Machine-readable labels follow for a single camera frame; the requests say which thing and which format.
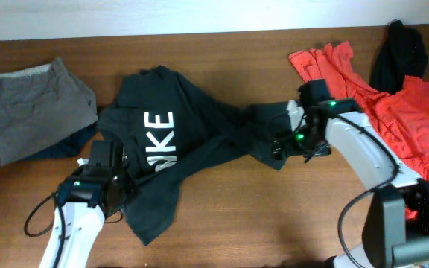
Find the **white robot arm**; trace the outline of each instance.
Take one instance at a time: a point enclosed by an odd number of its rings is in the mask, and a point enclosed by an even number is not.
[[[32,237],[43,235],[45,232],[29,233],[28,223],[42,204],[54,199],[52,233],[39,268],[86,266],[105,220],[121,211],[136,194],[136,187],[121,167],[122,154],[119,143],[93,141],[89,161],[79,159],[80,167],[31,212],[25,233]]]
[[[307,162],[330,154],[332,146],[368,189],[342,211],[338,231],[346,253],[329,259],[327,266],[412,267],[429,262],[429,182],[388,148],[352,99],[333,100],[324,80],[305,84],[299,93],[301,105],[290,102],[287,108],[293,133],[273,142],[273,157],[304,155]],[[343,217],[370,194],[363,242],[349,251],[343,242]],[[405,208],[416,211],[416,219],[405,220]]]

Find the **black t-shirt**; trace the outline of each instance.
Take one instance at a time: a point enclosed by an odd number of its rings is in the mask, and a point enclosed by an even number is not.
[[[420,33],[394,21],[370,76],[370,86],[379,92],[395,94],[403,87],[405,75],[423,77],[428,56]]]
[[[184,178],[250,154],[280,170],[271,158],[266,121],[287,113],[287,102],[238,109],[219,103],[181,74],[159,66],[125,77],[99,118],[106,140],[120,141],[137,196],[124,209],[133,232],[148,245],[173,222]],[[270,124],[290,130],[289,118]]]

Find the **wooden table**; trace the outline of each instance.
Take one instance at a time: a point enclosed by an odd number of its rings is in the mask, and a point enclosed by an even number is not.
[[[429,56],[429,25],[415,28]],[[368,81],[384,34],[385,27],[373,27],[0,42],[0,72],[61,56],[103,107],[118,94],[122,77],[162,64],[219,101],[245,106],[297,98],[302,80],[287,55],[328,42],[348,40],[353,67]],[[88,157],[89,144],[81,155]],[[24,221],[76,167],[75,159],[0,167],[0,267],[38,266],[48,234],[26,237]],[[174,224],[149,246],[125,222],[104,226],[88,267],[261,267],[324,260],[341,253],[337,218],[362,189],[338,152],[307,165],[299,157],[289,159],[281,172],[246,156],[187,178]],[[348,245],[360,242],[367,208],[364,200],[348,215]],[[48,205],[31,229],[43,229],[52,214]]]

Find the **black cable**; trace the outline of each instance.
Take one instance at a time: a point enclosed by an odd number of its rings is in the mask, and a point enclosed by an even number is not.
[[[51,198],[54,201],[54,206],[59,211],[59,217],[60,217],[60,222],[61,222],[61,235],[60,235],[59,249],[57,250],[56,258],[54,260],[54,265],[53,265],[53,268],[57,268],[57,265],[59,265],[60,256],[63,253],[64,241],[66,240],[66,221],[64,220],[63,209],[60,206],[59,200],[57,198],[57,192],[52,193],[50,196],[46,197],[41,203],[39,203],[39,205],[36,206],[36,208],[33,209],[33,211],[31,211],[31,213],[29,214],[29,216],[26,219],[26,222],[24,224],[24,233],[28,237],[39,237],[39,236],[41,236],[41,235],[43,235],[43,234],[45,234],[45,233],[47,233],[47,232],[49,232],[51,230],[52,226],[54,225],[54,219],[52,220],[51,224],[46,229],[44,229],[42,232],[38,232],[36,234],[32,234],[28,230],[29,222],[31,221],[32,217]]]
[[[59,211],[59,217],[60,217],[60,242],[59,242],[59,249],[57,249],[56,258],[54,260],[53,268],[57,268],[57,265],[59,265],[60,256],[63,253],[64,249],[64,242],[66,241],[66,220],[64,219],[64,213],[63,208],[59,204],[59,200],[56,197],[56,194],[53,194],[54,198],[54,204],[57,207],[57,210]]]
[[[47,232],[49,232],[52,228],[52,225],[54,224],[54,219],[52,219],[51,224],[49,224],[49,226],[44,229],[42,232],[38,232],[36,234],[32,234],[29,232],[29,222],[31,221],[32,217],[35,215],[35,213],[39,210],[40,207],[42,207],[47,201],[49,201],[51,198],[53,198],[53,194],[51,194],[50,196],[46,197],[41,203],[39,203],[39,205],[36,206],[36,208],[33,209],[33,211],[31,211],[31,213],[29,214],[28,218],[26,219],[26,223],[24,224],[24,233],[28,236],[28,237],[39,237]]]
[[[298,145],[305,151],[308,152],[309,150],[307,150],[302,143],[298,143]],[[322,146],[320,146],[317,150],[315,150],[311,155],[307,155],[305,158],[304,163],[309,162],[313,157],[315,157],[316,154],[318,154],[321,150],[324,150],[326,147],[328,146],[328,143],[324,143]]]
[[[120,217],[118,218],[118,220],[116,220],[116,221],[112,221],[112,222],[105,222],[105,223],[107,223],[107,224],[110,224],[110,223],[120,223],[122,220],[124,219],[124,212],[122,212],[122,210],[120,210]]]
[[[339,241],[340,241],[340,245],[343,248],[343,251],[346,253],[347,257],[349,258],[349,260],[355,264],[355,266],[359,267],[359,268],[365,268],[364,266],[362,266],[362,264],[360,264],[357,260],[355,260],[354,256],[352,256],[352,254],[349,251],[349,248],[347,248],[346,242],[343,238],[343,232],[342,232],[342,225],[343,225],[343,220],[347,214],[347,212],[349,211],[349,209],[355,205],[357,202],[359,202],[360,200],[362,200],[363,198],[367,197],[370,193],[372,193],[373,191],[382,188],[386,185],[389,185],[398,175],[398,171],[400,169],[400,167],[397,165],[396,161],[395,161],[395,157],[393,157],[393,155],[391,154],[391,152],[379,141],[377,140],[376,137],[374,137],[371,133],[369,133],[368,131],[366,131],[363,127],[360,127],[359,125],[357,125],[356,123],[350,121],[347,118],[344,118],[343,116],[337,115],[333,112],[331,112],[329,109],[321,107],[321,106],[312,106],[311,108],[308,109],[310,110],[318,110],[318,111],[322,111],[322,112],[327,112],[332,118],[338,118],[341,121],[346,122],[347,124],[351,125],[352,127],[356,128],[357,130],[361,131],[363,134],[367,135],[374,143],[377,144],[377,146],[380,147],[380,149],[387,155],[387,157],[389,158],[389,160],[392,162],[393,164],[393,170],[392,170],[392,175],[389,179],[387,179],[386,181],[376,185],[373,188],[370,188],[369,190],[364,191],[362,194],[359,194],[358,196],[356,196],[353,200],[351,200],[349,203],[347,203],[347,205],[343,208],[342,212],[340,212],[340,216],[339,216],[339,220],[337,222],[337,233],[339,235]]]
[[[269,118],[269,120],[267,120],[266,121],[266,124],[264,125],[264,132],[266,133],[266,135],[267,135],[267,137],[271,140],[271,141],[282,141],[282,140],[287,140],[287,139],[289,139],[289,138],[291,138],[292,137],[292,135],[286,135],[286,136],[284,136],[284,137],[279,137],[279,138],[277,138],[277,137],[273,137],[270,133],[269,133],[269,126],[270,126],[270,124],[271,124],[271,122],[274,120],[274,119],[276,119],[276,118],[280,118],[280,117],[282,117],[282,116],[289,116],[289,113],[288,112],[283,112],[283,113],[280,113],[280,114],[278,114],[278,115],[274,115],[272,118]],[[301,117],[301,120],[299,121],[299,123],[297,124],[297,127],[296,127],[296,129],[294,129],[293,130],[293,132],[295,133],[295,132],[297,132],[297,130],[299,130],[299,128],[301,127],[301,125],[302,125],[302,121],[304,120],[304,118],[305,118],[305,114],[304,115],[302,115],[302,117]]]

